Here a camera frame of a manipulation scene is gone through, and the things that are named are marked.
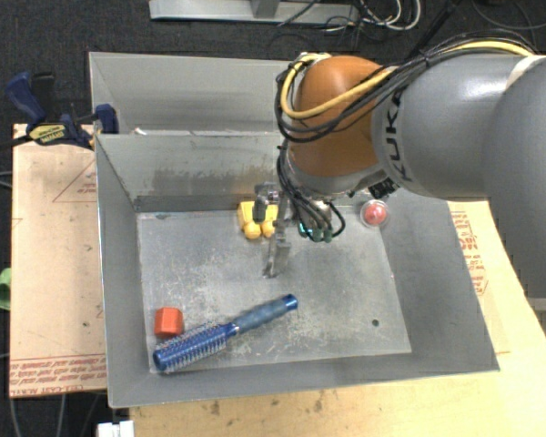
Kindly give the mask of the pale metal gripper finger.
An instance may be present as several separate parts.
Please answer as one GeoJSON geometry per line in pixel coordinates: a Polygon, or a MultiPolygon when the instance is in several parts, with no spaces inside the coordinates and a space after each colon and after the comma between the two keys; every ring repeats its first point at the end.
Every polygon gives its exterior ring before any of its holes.
{"type": "Polygon", "coordinates": [[[287,241],[274,241],[270,260],[270,275],[272,277],[280,275],[288,266],[290,248],[291,244],[287,241]]]}
{"type": "Polygon", "coordinates": [[[263,269],[263,276],[266,278],[275,278],[277,276],[277,258],[278,243],[276,239],[270,239],[268,242],[268,256],[263,269]]]}

